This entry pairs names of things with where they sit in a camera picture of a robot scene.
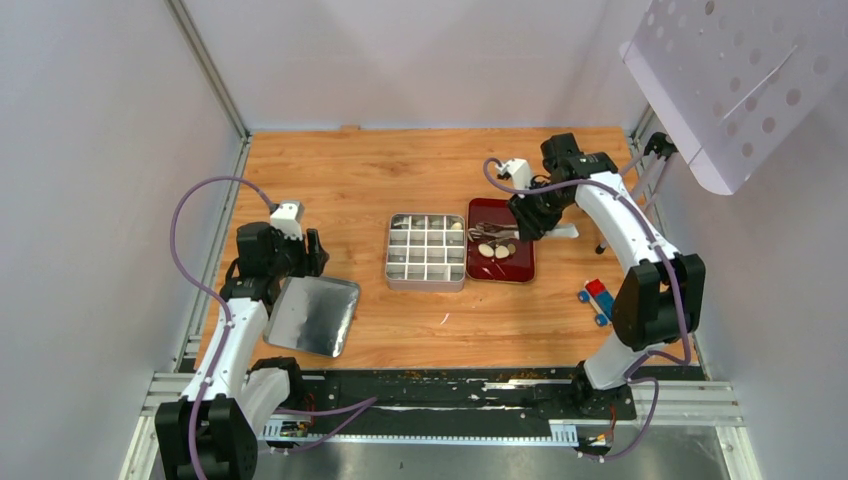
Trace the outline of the metal tongs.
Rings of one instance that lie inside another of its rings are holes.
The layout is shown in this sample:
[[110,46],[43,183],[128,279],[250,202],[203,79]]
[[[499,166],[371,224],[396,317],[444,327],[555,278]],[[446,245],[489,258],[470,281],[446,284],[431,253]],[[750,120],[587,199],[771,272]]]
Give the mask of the metal tongs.
[[580,236],[574,224],[560,224],[553,229],[540,235],[522,235],[517,225],[504,225],[489,222],[478,222],[467,230],[467,238],[472,242],[485,242],[495,240],[519,240],[522,242],[537,241],[541,238],[568,238],[575,239]]

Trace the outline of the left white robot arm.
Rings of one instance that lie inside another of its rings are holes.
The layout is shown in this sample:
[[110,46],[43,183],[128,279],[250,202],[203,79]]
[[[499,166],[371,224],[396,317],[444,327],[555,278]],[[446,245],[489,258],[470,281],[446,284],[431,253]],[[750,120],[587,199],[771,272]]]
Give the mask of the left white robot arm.
[[237,230],[237,257],[212,294],[219,316],[200,367],[154,417],[168,479],[250,479],[258,462],[257,435],[277,408],[298,411],[306,386],[292,357],[250,361],[288,277],[320,276],[329,260],[319,233],[289,238],[267,222]]

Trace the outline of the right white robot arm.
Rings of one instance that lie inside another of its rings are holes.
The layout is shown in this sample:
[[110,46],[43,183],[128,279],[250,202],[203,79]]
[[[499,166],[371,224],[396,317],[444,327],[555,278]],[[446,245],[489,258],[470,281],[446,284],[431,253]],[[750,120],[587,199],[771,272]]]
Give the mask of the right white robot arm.
[[612,304],[613,332],[583,362],[582,382],[570,392],[575,411],[592,418],[609,407],[611,389],[624,385],[646,359],[663,356],[665,346],[680,342],[675,363],[691,363],[706,266],[651,224],[608,154],[583,152],[572,134],[554,135],[540,149],[542,177],[523,159],[495,167],[498,179],[512,183],[508,208],[520,240],[542,239],[575,206],[592,220],[624,273]]

